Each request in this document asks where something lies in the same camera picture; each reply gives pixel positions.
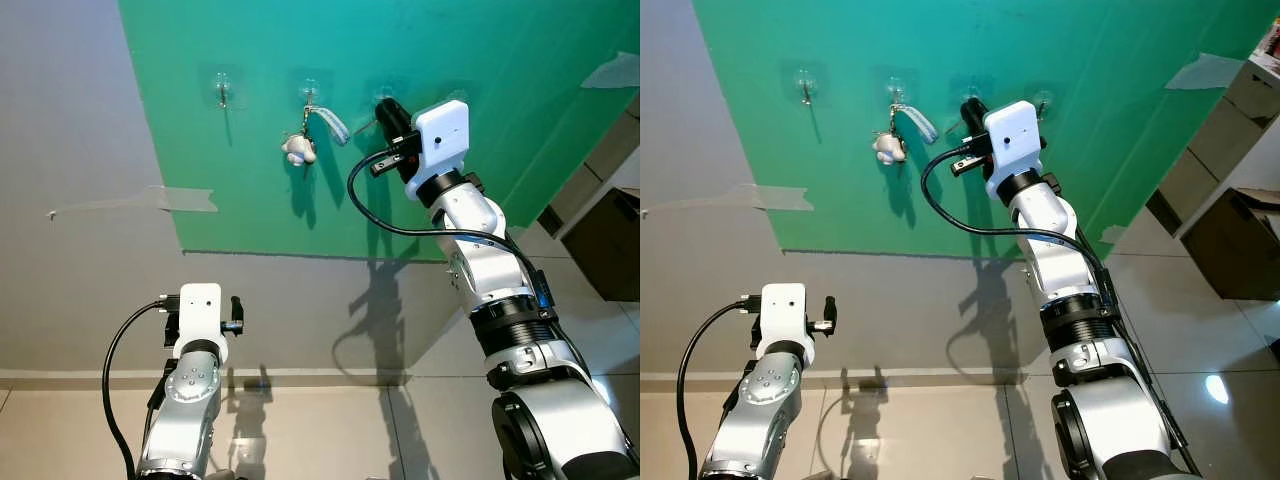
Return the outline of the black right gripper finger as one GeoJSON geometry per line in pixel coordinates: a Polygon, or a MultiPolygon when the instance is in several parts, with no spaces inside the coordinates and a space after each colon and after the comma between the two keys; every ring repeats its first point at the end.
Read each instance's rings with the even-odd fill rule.
{"type": "Polygon", "coordinates": [[[376,122],[388,143],[399,143],[413,129],[410,114],[393,97],[384,97],[378,101],[376,122]]]}
{"type": "Polygon", "coordinates": [[[984,124],[984,118],[988,111],[989,109],[978,97],[969,97],[961,104],[961,120],[966,127],[965,141],[989,138],[988,129],[984,124]]]}

